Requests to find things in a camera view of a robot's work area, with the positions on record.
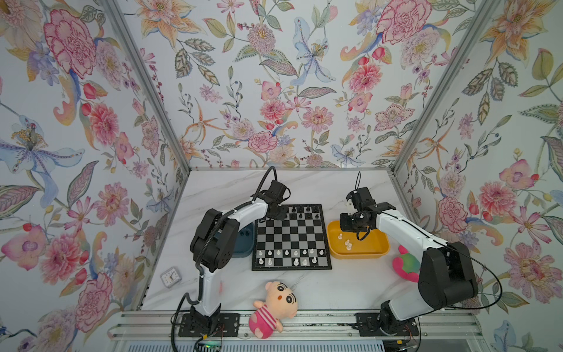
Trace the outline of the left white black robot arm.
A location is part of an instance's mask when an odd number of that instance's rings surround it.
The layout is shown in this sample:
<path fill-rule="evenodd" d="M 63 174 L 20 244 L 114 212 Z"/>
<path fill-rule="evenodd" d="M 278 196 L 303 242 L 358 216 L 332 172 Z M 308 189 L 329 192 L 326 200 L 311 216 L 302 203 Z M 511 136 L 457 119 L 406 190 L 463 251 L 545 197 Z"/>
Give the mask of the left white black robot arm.
<path fill-rule="evenodd" d="M 226 211 L 211 208 L 196 228 L 190 245 L 198 271 L 197 297 L 187 297 L 195 311 L 211 317 L 220 311 L 218 272 L 234 255 L 237 236 L 244 227 L 262 219 L 283 219 L 284 202 L 291 192 L 283 183 L 272 180 L 268 189 L 258 190 L 246 202 Z"/>

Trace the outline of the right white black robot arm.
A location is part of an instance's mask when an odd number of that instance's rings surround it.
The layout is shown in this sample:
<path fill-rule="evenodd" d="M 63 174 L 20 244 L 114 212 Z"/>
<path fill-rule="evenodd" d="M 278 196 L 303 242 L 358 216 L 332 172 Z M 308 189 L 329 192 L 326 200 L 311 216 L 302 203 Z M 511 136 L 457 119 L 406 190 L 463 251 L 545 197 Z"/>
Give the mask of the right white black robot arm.
<path fill-rule="evenodd" d="M 340 215 L 341 230 L 356 234 L 379 230 L 420 262 L 417 288 L 381 305 L 378 320 L 382 326 L 403 324 L 477 295 L 478 284 L 466 245 L 434 236 L 388 202 L 377 203 L 366 187 L 349 192 L 346 204 L 347 211 Z"/>

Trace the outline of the yellow plastic tray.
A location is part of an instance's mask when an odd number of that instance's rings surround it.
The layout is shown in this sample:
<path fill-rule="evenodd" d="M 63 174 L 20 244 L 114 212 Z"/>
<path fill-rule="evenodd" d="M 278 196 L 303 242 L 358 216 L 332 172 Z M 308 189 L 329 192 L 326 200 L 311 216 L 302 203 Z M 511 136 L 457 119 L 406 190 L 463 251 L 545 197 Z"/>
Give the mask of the yellow plastic tray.
<path fill-rule="evenodd" d="M 387 235 L 372 230 L 360 241 L 356 233 L 342 231 L 339 221 L 332 221 L 326 228 L 331 256 L 338 260 L 377 259 L 390 251 Z"/>

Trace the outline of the black and white chessboard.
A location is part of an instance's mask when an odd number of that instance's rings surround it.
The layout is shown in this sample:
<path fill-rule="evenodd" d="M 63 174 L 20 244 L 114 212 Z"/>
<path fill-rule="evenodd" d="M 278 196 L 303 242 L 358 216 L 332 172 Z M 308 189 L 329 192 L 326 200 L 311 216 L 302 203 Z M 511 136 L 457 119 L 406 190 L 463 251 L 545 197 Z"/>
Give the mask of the black and white chessboard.
<path fill-rule="evenodd" d="M 284 219 L 255 222 L 252 271 L 331 269 L 322 205 L 289 205 Z"/>

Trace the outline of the teal plastic tray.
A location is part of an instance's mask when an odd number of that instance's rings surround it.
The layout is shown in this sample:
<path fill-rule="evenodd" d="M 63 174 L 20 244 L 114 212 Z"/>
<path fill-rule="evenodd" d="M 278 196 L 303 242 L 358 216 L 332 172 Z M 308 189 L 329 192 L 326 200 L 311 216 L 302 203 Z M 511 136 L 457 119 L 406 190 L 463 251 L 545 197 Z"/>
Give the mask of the teal plastic tray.
<path fill-rule="evenodd" d="M 255 244 L 255 225 L 246 225 L 238 232 L 235 242 L 233 258 L 246 258 L 253 252 Z"/>

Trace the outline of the pink green plush toy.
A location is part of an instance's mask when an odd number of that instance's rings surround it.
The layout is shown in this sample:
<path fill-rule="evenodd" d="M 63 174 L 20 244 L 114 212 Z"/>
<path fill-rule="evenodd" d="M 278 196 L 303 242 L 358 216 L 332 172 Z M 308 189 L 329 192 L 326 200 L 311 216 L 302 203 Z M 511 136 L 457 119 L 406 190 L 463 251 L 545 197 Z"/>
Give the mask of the pink green plush toy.
<path fill-rule="evenodd" d="M 399 246 L 398 251 L 392 261 L 394 272 L 404 280 L 418 283 L 421 263 L 404 246 Z"/>

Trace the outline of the pink striped plush doll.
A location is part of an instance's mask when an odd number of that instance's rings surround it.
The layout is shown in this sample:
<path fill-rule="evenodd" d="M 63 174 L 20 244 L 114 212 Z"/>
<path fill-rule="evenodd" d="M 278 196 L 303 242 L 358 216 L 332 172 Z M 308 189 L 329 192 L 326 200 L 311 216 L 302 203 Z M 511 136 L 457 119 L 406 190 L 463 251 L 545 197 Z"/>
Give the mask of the pink striped plush doll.
<path fill-rule="evenodd" d="M 265 301 L 253 303 L 255 311 L 249 318 L 249 328 L 252 334 L 261 340 L 268 339 L 276 331 L 283 332 L 282 321 L 294 318 L 299 310 L 296 295 L 283 282 L 268 282 L 265 290 Z"/>

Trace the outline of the small white clock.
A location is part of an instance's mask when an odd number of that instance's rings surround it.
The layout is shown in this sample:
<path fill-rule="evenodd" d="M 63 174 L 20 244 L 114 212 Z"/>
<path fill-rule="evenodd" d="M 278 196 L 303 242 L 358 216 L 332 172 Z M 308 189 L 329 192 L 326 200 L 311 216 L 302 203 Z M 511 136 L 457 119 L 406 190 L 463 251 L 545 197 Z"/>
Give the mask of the small white clock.
<path fill-rule="evenodd" d="M 182 280 L 176 267 L 171 267 L 161 274 L 161 281 L 165 288 L 171 288 Z"/>

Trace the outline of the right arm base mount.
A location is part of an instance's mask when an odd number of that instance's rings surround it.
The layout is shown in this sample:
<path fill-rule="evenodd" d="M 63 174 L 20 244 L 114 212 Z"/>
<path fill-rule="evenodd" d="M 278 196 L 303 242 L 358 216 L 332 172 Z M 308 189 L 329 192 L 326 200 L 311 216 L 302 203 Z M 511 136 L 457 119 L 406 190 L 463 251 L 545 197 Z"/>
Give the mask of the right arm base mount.
<path fill-rule="evenodd" d="M 355 328 L 361 337 L 418 337 L 419 327 L 414 318 L 397 321 L 392 315 L 384 312 L 358 312 L 355 315 Z"/>

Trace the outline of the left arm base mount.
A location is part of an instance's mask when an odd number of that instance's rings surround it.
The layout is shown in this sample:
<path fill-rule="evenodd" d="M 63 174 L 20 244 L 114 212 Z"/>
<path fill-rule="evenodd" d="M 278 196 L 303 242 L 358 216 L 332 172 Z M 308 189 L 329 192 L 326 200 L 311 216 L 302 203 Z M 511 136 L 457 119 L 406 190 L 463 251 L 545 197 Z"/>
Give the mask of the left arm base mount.
<path fill-rule="evenodd" d="M 237 337 L 240 328 L 240 315 L 219 313 L 212 317 L 198 312 L 187 313 L 179 323 L 178 337 Z"/>

